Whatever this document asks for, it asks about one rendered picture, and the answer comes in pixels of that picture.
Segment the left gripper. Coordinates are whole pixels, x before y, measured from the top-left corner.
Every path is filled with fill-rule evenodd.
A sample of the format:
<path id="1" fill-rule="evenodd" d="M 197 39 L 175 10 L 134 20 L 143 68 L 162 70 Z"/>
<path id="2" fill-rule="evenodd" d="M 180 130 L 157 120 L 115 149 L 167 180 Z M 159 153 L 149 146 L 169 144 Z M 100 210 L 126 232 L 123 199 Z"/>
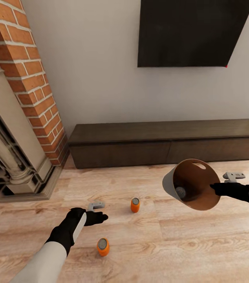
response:
<path id="1" fill-rule="evenodd" d="M 89 211 L 89 213 L 91 215 L 91 221 L 86 226 L 92 226 L 94 224 L 101 224 L 101 223 L 103 223 L 103 221 L 108 219 L 108 215 L 103 214 L 103 212 Z"/>

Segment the trash can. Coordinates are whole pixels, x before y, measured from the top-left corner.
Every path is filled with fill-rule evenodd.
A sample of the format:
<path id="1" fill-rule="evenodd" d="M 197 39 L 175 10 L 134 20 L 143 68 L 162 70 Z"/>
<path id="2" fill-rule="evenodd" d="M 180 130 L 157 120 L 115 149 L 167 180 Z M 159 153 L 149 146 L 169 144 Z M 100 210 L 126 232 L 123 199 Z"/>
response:
<path id="1" fill-rule="evenodd" d="M 193 162 L 198 162 L 206 167 L 202 169 Z M 186 197 L 180 199 L 177 195 L 174 183 L 179 184 L 186 190 Z M 165 192 L 179 200 L 188 207 L 206 211 L 215 207 L 221 196 L 215 194 L 210 184 L 221 183 L 217 173 L 207 163 L 198 159 L 187 159 L 179 162 L 163 178 L 162 185 Z"/>

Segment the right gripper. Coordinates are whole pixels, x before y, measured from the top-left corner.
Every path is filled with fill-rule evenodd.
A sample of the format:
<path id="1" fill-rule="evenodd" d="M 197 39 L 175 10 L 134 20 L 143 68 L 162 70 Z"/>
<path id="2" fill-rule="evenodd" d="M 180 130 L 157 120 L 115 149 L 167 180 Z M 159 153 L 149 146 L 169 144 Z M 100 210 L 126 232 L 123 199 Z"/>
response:
<path id="1" fill-rule="evenodd" d="M 240 183 L 214 183 L 210 184 L 215 190 L 215 194 L 219 196 L 229 196 L 232 198 L 239 199 L 236 195 L 237 186 L 240 186 Z M 240 200 L 240 199 L 239 199 Z"/>

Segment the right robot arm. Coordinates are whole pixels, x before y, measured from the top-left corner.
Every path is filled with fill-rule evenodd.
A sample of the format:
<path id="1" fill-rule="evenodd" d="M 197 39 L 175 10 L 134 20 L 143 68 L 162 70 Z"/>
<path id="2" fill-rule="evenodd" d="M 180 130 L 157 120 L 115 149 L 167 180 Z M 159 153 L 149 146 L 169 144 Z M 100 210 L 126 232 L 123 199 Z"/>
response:
<path id="1" fill-rule="evenodd" d="M 226 172 L 223 175 L 224 183 L 210 184 L 219 196 L 229 196 L 242 201 L 249 202 L 249 184 L 243 185 L 237 183 L 237 179 L 244 179 L 246 176 L 243 172 Z"/>

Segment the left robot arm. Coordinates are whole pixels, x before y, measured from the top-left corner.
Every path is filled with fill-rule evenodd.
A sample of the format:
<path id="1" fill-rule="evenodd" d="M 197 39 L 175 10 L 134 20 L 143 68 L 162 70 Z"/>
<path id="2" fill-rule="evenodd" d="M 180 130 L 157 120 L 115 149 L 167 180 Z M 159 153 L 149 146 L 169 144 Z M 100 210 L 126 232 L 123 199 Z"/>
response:
<path id="1" fill-rule="evenodd" d="M 100 201 L 89 203 L 87 212 L 83 208 L 72 208 L 61 224 L 52 230 L 41 249 L 8 283 L 57 283 L 70 248 L 83 226 L 101 224 L 108 219 L 103 212 L 95 212 L 95 209 L 105 207 L 106 204 Z"/>

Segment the can of soda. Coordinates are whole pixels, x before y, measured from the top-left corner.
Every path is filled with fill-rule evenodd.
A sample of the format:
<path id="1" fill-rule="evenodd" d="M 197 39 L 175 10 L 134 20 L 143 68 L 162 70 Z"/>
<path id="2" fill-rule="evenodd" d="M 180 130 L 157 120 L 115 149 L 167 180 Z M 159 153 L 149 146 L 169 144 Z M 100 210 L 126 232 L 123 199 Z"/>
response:
<path id="1" fill-rule="evenodd" d="M 174 183 L 174 188 L 180 199 L 184 199 L 186 197 L 187 193 L 184 187 Z"/>
<path id="2" fill-rule="evenodd" d="M 137 198 L 134 198 L 131 200 L 131 210 L 134 213 L 137 213 L 139 211 L 139 206 L 140 206 L 140 200 Z"/>
<path id="3" fill-rule="evenodd" d="M 98 241 L 97 249 L 98 249 L 101 256 L 108 255 L 109 249 L 110 249 L 108 240 L 106 238 L 101 238 Z"/>

